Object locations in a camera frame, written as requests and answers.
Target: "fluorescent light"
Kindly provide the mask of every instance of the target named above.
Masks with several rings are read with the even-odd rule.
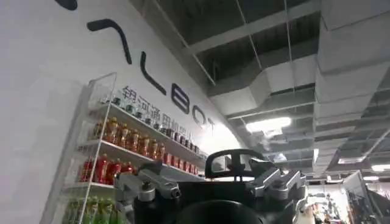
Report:
[[[266,132],[271,130],[278,130],[280,128],[287,127],[290,124],[291,124],[291,118],[278,117],[278,118],[248,123],[245,125],[245,127],[249,132],[256,132],[256,131]]]
[[[313,164],[315,164],[317,162],[318,154],[319,154],[319,149],[314,149],[313,150]]]
[[[338,184],[338,183],[342,183],[344,181],[344,179],[338,179],[338,180],[327,180],[328,183],[331,183],[331,184]]]
[[[353,157],[353,158],[340,158],[338,161],[338,164],[353,164],[353,163],[360,163],[362,162],[366,157]]]
[[[377,176],[366,176],[366,177],[363,177],[364,180],[366,181],[375,181],[375,180],[379,180],[379,177]]]
[[[381,164],[381,165],[373,165],[371,169],[375,172],[383,172],[385,170],[390,170],[390,164]]]

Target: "display shelf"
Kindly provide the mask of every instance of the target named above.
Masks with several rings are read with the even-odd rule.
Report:
[[[150,163],[154,161],[151,158],[124,149],[120,146],[114,145],[107,141],[99,141],[99,140],[88,141],[84,144],[81,144],[79,146],[79,149],[82,150],[83,147],[90,147],[92,149],[97,149],[99,142],[101,143],[100,151],[99,151],[100,155],[105,153],[109,158],[119,158],[121,159],[121,161],[124,162],[130,161],[132,164],[136,166],[140,166],[144,163]],[[183,170],[180,170],[176,167],[169,166],[166,164],[163,164],[161,175],[167,179],[174,180],[174,181],[203,181],[204,180],[199,176],[195,176],[193,174],[187,173]]]
[[[65,186],[65,192],[68,194],[78,194],[79,192],[85,192],[88,188],[88,182],[78,182],[74,184],[67,184]],[[99,184],[95,182],[91,182],[90,192],[92,194],[99,195],[112,195],[114,187],[112,185],[107,184]]]
[[[96,108],[97,111],[107,111],[109,104],[105,103]],[[188,161],[191,164],[194,164],[198,169],[205,169],[205,159],[200,155],[192,152],[188,148],[184,147],[180,143],[174,141],[173,139],[167,137],[163,133],[155,130],[153,127],[147,123],[140,121],[138,118],[132,114],[126,112],[122,108],[116,106],[115,104],[110,105],[109,110],[110,117],[117,117],[119,121],[127,123],[131,128],[135,128],[141,133],[149,135],[149,137],[156,139],[159,143],[164,143],[165,149],[167,152],[174,156],[178,156],[180,159]]]

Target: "metal clamp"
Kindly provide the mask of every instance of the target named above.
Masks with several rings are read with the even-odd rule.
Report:
[[[248,181],[245,185],[246,188],[252,193],[255,197],[262,197],[264,190],[272,184],[275,180],[279,179],[281,176],[280,170],[276,167],[271,167],[269,170],[265,171],[261,176],[254,179],[253,181]]]
[[[290,171],[287,175],[275,181],[269,188],[269,194],[272,198],[278,200],[288,199],[289,191],[295,186],[297,189],[304,186],[306,176],[302,176],[300,171]]]

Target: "exposed ceiling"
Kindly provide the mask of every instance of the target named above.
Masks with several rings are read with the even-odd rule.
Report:
[[[250,148],[315,177],[390,163],[390,4],[356,1],[130,0]]]

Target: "robotic arm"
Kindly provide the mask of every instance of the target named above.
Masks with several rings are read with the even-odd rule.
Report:
[[[231,155],[229,170],[212,172],[212,161]],[[240,163],[249,155],[251,170]],[[298,201],[305,197],[306,177],[299,171],[282,175],[272,163],[251,150],[226,150],[207,158],[205,176],[254,177],[242,182],[173,182],[159,175],[161,163],[140,168],[138,175],[116,177],[116,206],[129,223],[294,223]]]

